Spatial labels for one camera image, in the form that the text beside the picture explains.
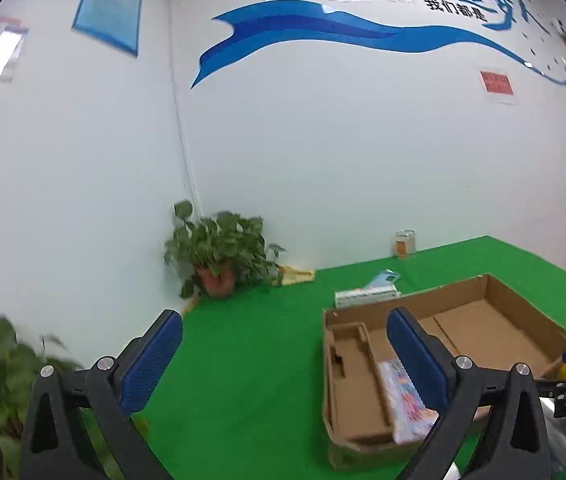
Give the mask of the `colourful booklet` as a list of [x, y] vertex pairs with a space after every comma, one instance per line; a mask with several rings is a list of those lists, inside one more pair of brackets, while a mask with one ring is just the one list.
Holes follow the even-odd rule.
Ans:
[[398, 445], [420, 442], [434, 426], [438, 414], [425, 408], [398, 358], [377, 364], [389, 405], [393, 439]]

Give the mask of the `green table cloth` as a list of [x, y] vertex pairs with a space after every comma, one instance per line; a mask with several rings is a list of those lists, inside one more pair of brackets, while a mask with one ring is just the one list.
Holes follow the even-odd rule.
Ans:
[[134, 418], [176, 479], [393, 479], [413, 452], [393, 439], [389, 302], [336, 307], [386, 271], [398, 304], [454, 354], [553, 375], [566, 349], [566, 271], [489, 236], [243, 288], [184, 316], [183, 338]]

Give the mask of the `white and blue packet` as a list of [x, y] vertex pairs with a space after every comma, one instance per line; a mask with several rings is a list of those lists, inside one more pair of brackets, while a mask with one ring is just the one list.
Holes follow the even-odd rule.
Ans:
[[359, 307], [397, 298], [400, 296], [396, 286], [399, 278], [399, 273], [386, 269], [362, 288], [335, 292], [334, 307], [336, 309]]

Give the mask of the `potted plant in red pot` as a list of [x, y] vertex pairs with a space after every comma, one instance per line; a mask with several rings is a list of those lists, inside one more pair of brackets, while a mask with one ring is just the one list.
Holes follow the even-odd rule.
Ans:
[[226, 210], [195, 218], [189, 200], [174, 204], [173, 213], [176, 224], [165, 243], [164, 263], [190, 272], [183, 279], [181, 298], [222, 299], [237, 286], [281, 283], [277, 258], [284, 248], [266, 240], [260, 216]]

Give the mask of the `yellow cloth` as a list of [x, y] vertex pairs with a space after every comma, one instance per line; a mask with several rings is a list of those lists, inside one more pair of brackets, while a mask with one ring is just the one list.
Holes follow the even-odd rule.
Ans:
[[311, 283], [315, 280], [314, 270], [299, 270], [292, 266], [279, 266], [279, 271], [281, 286]]

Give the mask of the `red wall notice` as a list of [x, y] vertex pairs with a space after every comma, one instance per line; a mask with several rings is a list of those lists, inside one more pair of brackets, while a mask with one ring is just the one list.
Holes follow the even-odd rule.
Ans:
[[514, 96], [510, 79], [507, 75], [481, 70], [480, 75], [487, 93], [497, 96]]

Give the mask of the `blue framed wall poster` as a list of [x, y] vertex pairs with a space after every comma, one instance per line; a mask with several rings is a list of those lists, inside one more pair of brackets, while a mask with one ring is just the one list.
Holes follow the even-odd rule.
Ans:
[[142, 0], [80, 0], [72, 28], [138, 56]]

